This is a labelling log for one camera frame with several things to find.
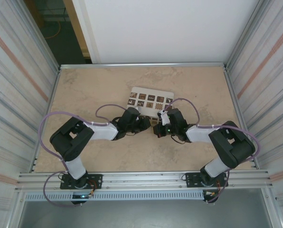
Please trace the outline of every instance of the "corrugated metal wall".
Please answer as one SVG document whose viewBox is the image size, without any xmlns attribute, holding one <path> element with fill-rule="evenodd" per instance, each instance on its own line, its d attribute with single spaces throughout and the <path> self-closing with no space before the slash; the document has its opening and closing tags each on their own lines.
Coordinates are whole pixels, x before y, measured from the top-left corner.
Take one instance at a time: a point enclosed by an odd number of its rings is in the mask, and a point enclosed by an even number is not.
<svg viewBox="0 0 283 228">
<path fill-rule="evenodd" d="M 271 0 L 228 70 L 247 127 L 259 138 L 283 211 L 283 0 Z"/>
<path fill-rule="evenodd" d="M 0 227 L 17 176 L 34 159 L 38 124 L 58 73 L 21 4 L 0 0 Z"/>
</svg>

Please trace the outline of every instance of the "beige tabletop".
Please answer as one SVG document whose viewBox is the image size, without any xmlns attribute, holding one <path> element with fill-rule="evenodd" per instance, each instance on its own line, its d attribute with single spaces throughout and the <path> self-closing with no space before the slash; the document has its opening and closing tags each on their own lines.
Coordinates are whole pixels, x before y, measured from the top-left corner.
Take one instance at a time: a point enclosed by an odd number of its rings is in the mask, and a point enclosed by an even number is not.
<svg viewBox="0 0 283 228">
<path fill-rule="evenodd" d="M 174 93 L 174 98 L 192 101 L 200 114 L 200 124 L 236 124 L 236 113 L 221 67 L 141 67 L 63 69 L 57 85 L 51 111 L 67 111 L 89 121 L 102 122 L 95 110 L 104 104 L 127 106 L 132 87 L 163 90 Z M 197 116 L 192 106 L 184 101 L 174 103 L 188 123 Z M 123 110 L 105 107 L 100 111 L 110 120 L 121 116 Z M 44 143 L 69 119 L 65 115 L 49 118 Z M 180 145 L 169 136 L 157 138 L 152 129 L 118 141 L 90 141 L 81 153 L 88 171 L 187 171 L 199 170 L 217 157 L 210 143 L 194 142 Z M 239 169 L 249 169 L 250 163 Z M 40 150 L 36 172 L 63 170 L 61 162 Z"/>
</svg>

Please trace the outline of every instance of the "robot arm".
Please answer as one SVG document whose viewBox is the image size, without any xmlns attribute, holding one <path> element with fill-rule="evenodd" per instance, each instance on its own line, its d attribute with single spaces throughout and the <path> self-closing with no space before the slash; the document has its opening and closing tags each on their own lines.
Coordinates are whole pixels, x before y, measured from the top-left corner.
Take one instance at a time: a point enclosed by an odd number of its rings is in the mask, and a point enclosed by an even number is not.
<svg viewBox="0 0 283 228">
<path fill-rule="evenodd" d="M 199 128 L 193 124 L 187 124 L 181 112 L 175 108 L 168 112 L 160 111 L 162 123 L 154 126 L 153 132 L 159 138 L 166 135 L 176 135 L 184 142 L 212 143 L 218 157 L 201 168 L 202 182 L 209 186 L 215 178 L 229 170 L 234 169 L 255 152 L 253 143 L 244 133 L 227 128 Z M 223 125 L 237 127 L 232 121 Z"/>
<path fill-rule="evenodd" d="M 116 117 L 103 126 L 87 124 L 72 117 L 51 136 L 50 143 L 65 161 L 69 174 L 76 180 L 75 186 L 81 188 L 85 185 L 87 171 L 80 153 L 90 140 L 119 140 L 127 132 L 136 134 L 150 126 L 149 119 L 141 117 L 137 109 L 129 107 L 121 117 Z"/>
</svg>

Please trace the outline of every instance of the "ventilated metal strip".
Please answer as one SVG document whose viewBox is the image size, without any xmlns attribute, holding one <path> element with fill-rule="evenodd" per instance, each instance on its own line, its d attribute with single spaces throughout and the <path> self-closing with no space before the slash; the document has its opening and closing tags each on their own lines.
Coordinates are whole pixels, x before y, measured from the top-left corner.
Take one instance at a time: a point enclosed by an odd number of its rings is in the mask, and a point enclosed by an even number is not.
<svg viewBox="0 0 283 228">
<path fill-rule="evenodd" d="M 78 201 L 73 199 L 73 192 L 49 192 L 51 201 Z M 202 190 L 164 190 L 164 191 L 98 191 L 85 200 L 203 200 Z M 26 201 L 46 201 L 42 192 L 31 192 Z"/>
</svg>

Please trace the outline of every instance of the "orange stripe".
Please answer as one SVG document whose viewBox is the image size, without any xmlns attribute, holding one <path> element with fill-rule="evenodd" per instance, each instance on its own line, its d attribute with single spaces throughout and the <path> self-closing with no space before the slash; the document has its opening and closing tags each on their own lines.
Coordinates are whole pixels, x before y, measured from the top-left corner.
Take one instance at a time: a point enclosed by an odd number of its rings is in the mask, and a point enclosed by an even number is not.
<svg viewBox="0 0 283 228">
<path fill-rule="evenodd" d="M 5 175 L 0 174 L 0 182 L 4 182 L 7 184 L 17 185 L 17 180 L 11 177 L 7 177 Z"/>
<path fill-rule="evenodd" d="M 270 176 L 271 181 L 280 181 L 283 179 L 283 171 Z"/>
<path fill-rule="evenodd" d="M 263 60 L 263 62 L 258 66 L 258 68 L 255 70 L 255 72 L 251 75 L 250 79 L 248 79 L 247 83 L 244 85 L 242 90 L 238 93 L 237 98 L 240 99 L 242 94 L 245 92 L 245 90 L 248 88 L 248 86 L 252 83 L 252 81 L 255 79 L 255 77 L 261 72 L 263 67 L 267 64 L 269 59 L 276 53 L 276 51 L 280 48 L 280 46 L 283 44 L 283 34 L 280 36 L 276 44 L 273 46 L 271 51 L 268 53 L 266 58 Z"/>
<path fill-rule="evenodd" d="M 41 90 L 41 88 L 37 85 L 37 83 L 33 80 L 28 71 L 24 68 L 24 66 L 20 63 L 20 61 L 16 58 L 16 56 L 12 53 L 12 51 L 8 48 L 8 46 L 3 42 L 0 37 L 0 47 L 4 50 L 4 52 L 9 56 L 12 62 L 18 67 L 18 69 L 22 72 L 22 74 L 28 79 L 28 81 L 33 85 L 33 87 L 40 93 L 40 95 L 48 101 L 47 95 Z"/>
</svg>

